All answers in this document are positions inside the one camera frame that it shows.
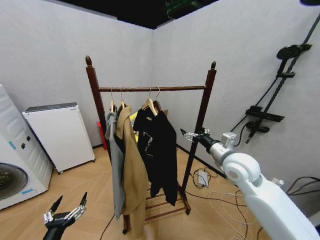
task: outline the hanging rod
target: hanging rod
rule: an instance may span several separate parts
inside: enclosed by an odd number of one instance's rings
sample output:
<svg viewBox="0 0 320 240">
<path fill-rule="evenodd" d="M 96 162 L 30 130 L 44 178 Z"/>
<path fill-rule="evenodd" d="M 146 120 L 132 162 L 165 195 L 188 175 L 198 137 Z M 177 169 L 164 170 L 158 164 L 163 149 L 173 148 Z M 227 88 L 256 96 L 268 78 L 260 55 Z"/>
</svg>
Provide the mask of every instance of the hanging rod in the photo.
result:
<svg viewBox="0 0 320 240">
<path fill-rule="evenodd" d="M 143 87 L 113 87 L 112 92 L 155 92 L 155 91 L 185 91 L 185 90 L 204 90 L 205 85 L 202 86 L 143 86 Z M 99 87 L 99 92 L 111 92 L 111 87 Z"/>
</svg>

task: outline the clothes rack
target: clothes rack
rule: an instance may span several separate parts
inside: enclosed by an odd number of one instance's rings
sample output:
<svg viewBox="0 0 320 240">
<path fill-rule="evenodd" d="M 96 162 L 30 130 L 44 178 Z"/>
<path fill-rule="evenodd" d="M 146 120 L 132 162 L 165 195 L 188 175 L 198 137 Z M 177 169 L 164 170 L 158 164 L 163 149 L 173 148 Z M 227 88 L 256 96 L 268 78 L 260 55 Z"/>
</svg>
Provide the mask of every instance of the clothes rack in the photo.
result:
<svg viewBox="0 0 320 240">
<path fill-rule="evenodd" d="M 106 127 L 106 119 L 105 119 L 105 109 L 104 109 L 104 105 L 102 102 L 102 98 L 101 98 L 101 93 L 105 93 L 105 92 L 151 92 L 151 91 L 190 91 L 190 90 L 203 90 L 202 93 L 202 99 L 201 99 L 201 103 L 200 103 L 200 107 L 199 107 L 199 112 L 198 112 L 198 117 L 197 117 L 197 121 L 196 121 L 196 125 L 195 125 L 195 133 L 200 133 L 204 120 L 205 120 L 205 116 L 206 116 L 206 111 L 208 108 L 208 103 L 209 103 L 209 99 L 210 99 L 210 95 L 211 95 L 211 91 L 212 91 L 212 87 L 214 85 L 214 81 L 215 81 L 215 76 L 216 76 L 216 62 L 212 62 L 211 64 L 211 68 L 209 69 L 207 76 L 206 76 L 206 81 L 205 81 L 205 85 L 198 85 L 198 86 L 160 86 L 160 87 L 99 87 L 99 83 L 98 83 L 98 79 L 97 79 L 97 75 L 96 75 L 96 70 L 92 65 L 92 61 L 91 58 L 89 56 L 85 57 L 85 62 L 86 62 L 86 73 L 88 75 L 88 79 L 89 79 L 89 83 L 90 83 L 90 87 L 91 87 L 91 91 L 92 91 L 92 95 L 93 95 L 93 99 L 94 99 L 94 103 L 95 103 L 95 107 L 96 107 L 96 111 L 98 113 L 98 117 L 100 120 L 100 124 L 101 124 L 101 128 L 102 131 L 105 133 L 107 130 Z M 186 187 L 187 187 L 187 183 L 188 183 L 188 179 L 189 179 L 189 174 L 191 171 L 191 167 L 192 167 L 192 163 L 194 161 L 195 158 L 195 154 L 196 154 L 196 150 L 197 150 L 197 146 L 198 143 L 197 142 L 192 142 L 191 144 L 191 148 L 190 148 L 190 152 L 189 152 L 189 157 L 188 157 L 188 161 L 186 164 L 186 168 L 185 168 L 185 172 L 184 172 L 184 177 L 183 177 L 183 182 L 182 182 L 182 186 L 180 186 L 178 184 L 178 192 L 180 194 L 180 197 L 178 197 L 177 201 L 183 201 L 184 203 L 184 207 L 181 208 L 177 208 L 171 211 L 167 211 L 164 213 L 160 213 L 154 216 L 150 216 L 145 218 L 145 221 L 148 220 L 152 220 L 152 219 L 156 219 L 168 214 L 172 214 L 172 213 L 176 213 L 179 211 L 183 211 L 185 210 L 186 214 L 189 215 L 191 207 L 188 203 L 188 199 L 186 196 Z M 158 194 L 155 197 L 147 197 L 146 199 L 152 199 L 152 198 L 157 198 L 160 196 L 163 196 L 164 193 Z M 156 208 L 162 205 L 167 204 L 167 202 L 161 202 L 155 205 L 151 205 L 151 206 L 147 206 L 147 209 L 151 209 L 151 208 Z M 125 234 L 128 229 L 130 227 L 130 219 L 128 215 L 124 215 L 123 216 L 123 233 Z"/>
</svg>

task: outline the washing machine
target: washing machine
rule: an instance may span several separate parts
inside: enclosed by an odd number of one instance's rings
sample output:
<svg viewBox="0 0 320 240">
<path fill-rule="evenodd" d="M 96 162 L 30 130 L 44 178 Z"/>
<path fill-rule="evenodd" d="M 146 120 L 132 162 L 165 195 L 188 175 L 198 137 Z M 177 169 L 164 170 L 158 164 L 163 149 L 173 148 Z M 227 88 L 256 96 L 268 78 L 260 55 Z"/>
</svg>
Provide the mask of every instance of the washing machine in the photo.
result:
<svg viewBox="0 0 320 240">
<path fill-rule="evenodd" d="M 53 165 L 0 84 L 0 210 L 48 189 Z"/>
</svg>

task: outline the black ceiling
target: black ceiling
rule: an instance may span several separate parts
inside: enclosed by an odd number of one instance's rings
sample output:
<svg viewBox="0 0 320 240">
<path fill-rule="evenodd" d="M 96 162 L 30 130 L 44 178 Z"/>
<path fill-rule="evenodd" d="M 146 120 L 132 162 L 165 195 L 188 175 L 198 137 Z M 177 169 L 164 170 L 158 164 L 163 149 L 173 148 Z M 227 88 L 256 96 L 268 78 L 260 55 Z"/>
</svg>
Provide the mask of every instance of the black ceiling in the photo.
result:
<svg viewBox="0 0 320 240">
<path fill-rule="evenodd" d="M 60 0 L 117 17 L 118 20 L 155 29 L 217 0 Z"/>
</svg>

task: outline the parquet floor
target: parquet floor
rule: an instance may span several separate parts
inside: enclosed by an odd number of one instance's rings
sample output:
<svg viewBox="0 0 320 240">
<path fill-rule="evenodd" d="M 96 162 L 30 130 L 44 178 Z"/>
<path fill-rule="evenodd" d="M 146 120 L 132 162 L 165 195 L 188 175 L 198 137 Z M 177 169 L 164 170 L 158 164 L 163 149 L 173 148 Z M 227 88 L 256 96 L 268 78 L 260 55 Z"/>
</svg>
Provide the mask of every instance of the parquet floor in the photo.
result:
<svg viewBox="0 0 320 240">
<path fill-rule="evenodd" d="M 102 148 L 94 150 L 96 161 L 85 163 L 81 166 L 66 170 L 62 175 L 53 171 L 49 190 L 41 195 L 18 203 L 0 211 L 0 240 L 42 240 L 46 233 L 43 223 L 43 213 L 47 211 L 52 203 L 63 195 L 58 212 L 73 210 L 79 205 L 84 192 L 87 194 L 87 211 L 72 226 L 64 232 L 64 240 L 99 240 L 100 236 L 113 215 L 113 192 L 111 165 L 107 152 Z M 181 150 L 178 156 L 178 180 L 182 183 L 184 169 L 188 155 Z M 192 172 L 204 166 L 194 161 Z M 194 186 L 190 177 L 187 191 L 195 195 L 207 197 L 211 191 L 222 193 L 235 193 L 237 187 L 227 182 L 222 177 L 212 178 L 209 189 L 198 189 Z M 242 239 L 222 218 L 211 208 L 207 199 L 201 199 L 191 195 L 188 196 L 191 205 L 190 215 L 180 211 L 171 215 L 148 221 L 144 225 L 145 240 L 230 240 Z M 212 198 L 220 199 L 220 193 L 213 193 Z M 226 195 L 224 200 L 235 202 L 233 196 Z M 163 201 L 163 197 L 157 197 L 147 201 L 147 205 Z M 211 204 L 226 218 L 234 228 L 245 234 L 245 226 L 230 219 L 223 211 L 219 200 L 211 200 Z M 176 208 L 182 207 L 183 203 L 177 203 Z M 224 208 L 235 219 L 243 222 L 243 218 L 237 207 L 225 203 Z M 161 207 L 147 210 L 146 215 L 151 216 L 174 207 L 166 204 Z M 246 207 L 240 207 L 248 222 L 254 217 Z M 248 228 L 248 240 L 255 240 L 260 228 L 258 222 Z M 112 220 L 103 235 L 103 240 L 130 239 L 130 231 L 122 234 L 123 220 Z M 269 239 L 262 230 L 259 240 Z"/>
</svg>

